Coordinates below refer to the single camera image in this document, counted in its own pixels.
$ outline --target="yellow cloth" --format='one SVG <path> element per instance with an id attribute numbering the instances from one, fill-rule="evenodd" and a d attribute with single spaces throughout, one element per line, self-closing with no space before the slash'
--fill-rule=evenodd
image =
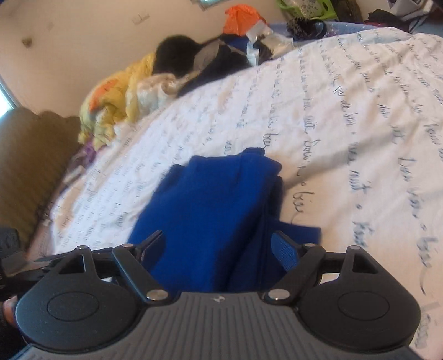
<path id="1" fill-rule="evenodd" d="M 138 120 L 137 84 L 152 75 L 155 54 L 146 55 L 139 62 L 100 82 L 86 97 L 80 108 L 81 129 L 78 142 L 91 137 L 98 150 L 109 145 L 115 137 L 114 124 Z"/>

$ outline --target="silver screw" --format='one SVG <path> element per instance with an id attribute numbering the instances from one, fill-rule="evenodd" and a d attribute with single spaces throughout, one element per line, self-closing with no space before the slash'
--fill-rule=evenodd
<path id="1" fill-rule="evenodd" d="M 148 291 L 148 293 L 146 294 L 146 297 L 152 301 L 162 301 L 167 299 L 168 296 L 169 294 L 167 293 L 167 291 L 162 289 L 151 290 Z"/>
<path id="2" fill-rule="evenodd" d="M 268 292 L 268 296 L 272 300 L 286 300 L 291 296 L 291 294 L 285 289 L 273 289 Z"/>

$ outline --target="folded blue cloth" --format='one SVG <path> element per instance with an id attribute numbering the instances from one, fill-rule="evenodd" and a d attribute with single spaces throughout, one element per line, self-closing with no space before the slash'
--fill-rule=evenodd
<path id="1" fill-rule="evenodd" d="M 138 244 L 156 230 L 165 251 L 151 275 L 168 291 L 255 291 L 286 272 L 271 252 L 281 230 L 294 241 L 318 243 L 320 229 L 278 221 L 281 165 L 263 149 L 227 157 L 194 156 L 174 165 L 142 211 L 129 238 Z"/>

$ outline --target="bed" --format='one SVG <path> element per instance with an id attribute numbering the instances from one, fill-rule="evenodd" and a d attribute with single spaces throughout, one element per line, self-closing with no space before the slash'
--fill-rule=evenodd
<path id="1" fill-rule="evenodd" d="M 50 252 L 127 241 L 173 164 L 262 147 L 285 184 L 281 220 L 364 247 L 422 309 L 411 348 L 443 358 L 443 39 L 339 35 L 201 87 L 135 125 L 55 202 Z"/>

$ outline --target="orange bag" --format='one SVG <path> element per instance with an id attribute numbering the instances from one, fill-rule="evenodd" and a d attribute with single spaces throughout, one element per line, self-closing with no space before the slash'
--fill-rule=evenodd
<path id="1" fill-rule="evenodd" d="M 237 34 L 245 36 L 257 21 L 266 20 L 258 13 L 258 11 L 249 5 L 236 5 L 226 10 L 228 19 L 226 20 L 223 32 L 225 34 Z"/>

